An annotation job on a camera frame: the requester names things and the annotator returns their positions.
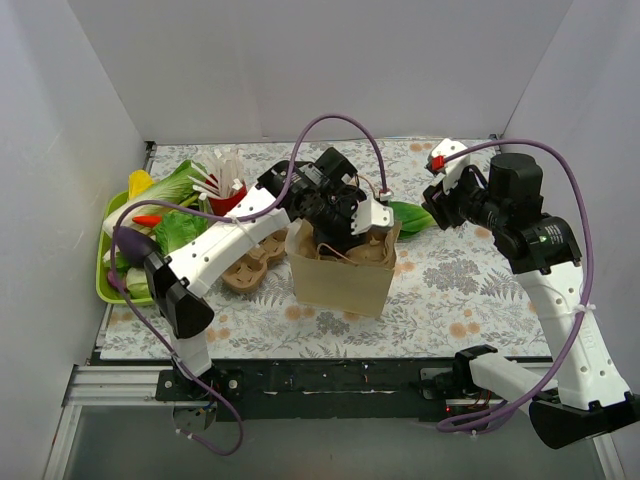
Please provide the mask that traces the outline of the single brown cup carrier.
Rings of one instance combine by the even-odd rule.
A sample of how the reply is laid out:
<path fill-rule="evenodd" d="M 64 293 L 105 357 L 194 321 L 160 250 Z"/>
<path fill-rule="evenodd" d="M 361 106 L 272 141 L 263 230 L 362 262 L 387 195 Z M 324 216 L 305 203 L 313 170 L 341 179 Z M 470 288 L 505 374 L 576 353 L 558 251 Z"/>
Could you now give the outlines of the single brown cup carrier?
<path fill-rule="evenodd" d="M 352 266 L 370 266 L 391 268 L 395 265 L 396 255 L 393 243 L 386 237 L 370 236 L 365 243 L 340 253 L 326 243 L 320 243 L 315 250 L 318 260 L 336 261 Z"/>

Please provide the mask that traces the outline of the brown paper bag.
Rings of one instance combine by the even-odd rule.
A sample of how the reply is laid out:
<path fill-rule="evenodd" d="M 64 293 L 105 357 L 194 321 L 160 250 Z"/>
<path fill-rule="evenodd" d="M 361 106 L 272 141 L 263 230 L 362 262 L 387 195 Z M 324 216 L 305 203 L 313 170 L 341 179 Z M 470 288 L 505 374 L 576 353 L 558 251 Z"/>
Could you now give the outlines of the brown paper bag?
<path fill-rule="evenodd" d="M 396 245 L 400 223 L 391 230 L 368 232 L 370 236 L 386 237 Z M 307 221 L 289 226 L 285 251 L 289 260 L 298 302 L 328 309 L 354 313 L 365 317 L 381 315 L 394 276 L 391 268 L 352 266 L 336 261 L 318 260 L 313 239 L 313 227 Z"/>

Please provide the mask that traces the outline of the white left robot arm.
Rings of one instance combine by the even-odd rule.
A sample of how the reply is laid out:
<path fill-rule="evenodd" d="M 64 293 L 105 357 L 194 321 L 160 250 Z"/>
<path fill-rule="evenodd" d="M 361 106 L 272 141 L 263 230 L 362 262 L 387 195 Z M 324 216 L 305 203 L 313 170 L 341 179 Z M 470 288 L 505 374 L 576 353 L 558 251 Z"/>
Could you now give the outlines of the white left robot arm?
<path fill-rule="evenodd" d="M 372 196 L 356 185 L 356 168 L 335 148 L 314 162 L 270 167 L 225 216 L 186 245 L 146 257 L 150 294 L 170 325 L 178 387 L 193 400 L 213 386 L 205 331 L 214 312 L 204 296 L 237 260 L 297 219 L 309 222 L 320 243 L 341 254 L 360 245 L 359 226 Z"/>

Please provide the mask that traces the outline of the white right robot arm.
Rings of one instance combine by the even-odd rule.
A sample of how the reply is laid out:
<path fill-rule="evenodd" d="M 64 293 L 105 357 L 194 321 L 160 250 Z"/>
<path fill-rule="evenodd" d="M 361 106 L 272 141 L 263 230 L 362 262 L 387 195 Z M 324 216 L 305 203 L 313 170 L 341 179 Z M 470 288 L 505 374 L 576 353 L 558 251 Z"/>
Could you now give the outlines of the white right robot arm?
<path fill-rule="evenodd" d="M 483 390 L 497 394 L 505 404 L 482 415 L 482 430 L 523 409 L 552 449 L 638 422 L 639 397 L 617 371 L 581 297 L 587 287 L 571 227 L 542 210 L 543 172 L 534 158 L 498 154 L 487 177 L 466 157 L 433 154 L 427 168 L 435 177 L 423 193 L 424 208 L 443 230 L 469 222 L 491 232 L 559 364 L 539 377 L 481 345 L 457 352 L 449 380 L 436 383 L 469 398 Z"/>

